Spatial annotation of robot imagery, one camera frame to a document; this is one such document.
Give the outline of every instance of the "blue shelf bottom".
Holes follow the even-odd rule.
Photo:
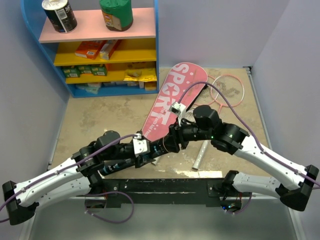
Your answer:
[[[146,91],[144,88],[135,86],[108,86],[101,87],[98,94],[86,92],[85,90],[78,89],[74,85],[69,87],[72,91],[74,98],[91,98],[91,97],[107,97],[107,96],[123,96],[123,95],[138,95],[138,94],[157,94],[158,90]]]

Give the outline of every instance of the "blue shelf frame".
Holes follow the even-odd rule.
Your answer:
[[[54,66],[56,53],[59,43],[40,43],[39,37],[41,35],[43,26],[45,24],[47,15],[42,9],[42,0],[20,0],[21,13],[25,25],[34,38],[39,49],[45,55],[53,69],[57,74],[57,80],[61,81],[69,93],[74,98],[90,98],[90,97],[107,97],[107,96],[121,96],[121,95],[138,95],[138,94],[156,94],[159,92],[159,14],[158,14],[158,0],[154,0],[154,16],[155,16],[155,43],[156,43],[156,75],[158,81],[156,82],[156,90],[146,91],[138,87],[132,86],[112,86],[102,87],[98,94],[86,92],[78,89],[74,84],[66,84],[66,77],[60,67]]]

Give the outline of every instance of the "green box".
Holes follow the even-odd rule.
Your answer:
[[[79,78],[80,71],[76,66],[64,66],[62,67],[63,73],[66,78]]]
[[[89,65],[78,65],[77,68],[81,74],[92,74],[91,67]]]
[[[104,64],[91,65],[91,72],[95,76],[107,76],[107,69]]]

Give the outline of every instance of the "black can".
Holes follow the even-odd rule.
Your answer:
[[[69,33],[77,26],[77,20],[68,0],[44,0],[42,8],[59,33]]]

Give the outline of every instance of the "barcode label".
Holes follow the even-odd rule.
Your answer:
[[[59,18],[61,20],[66,19],[68,17],[64,9],[57,10],[56,12],[59,14]]]

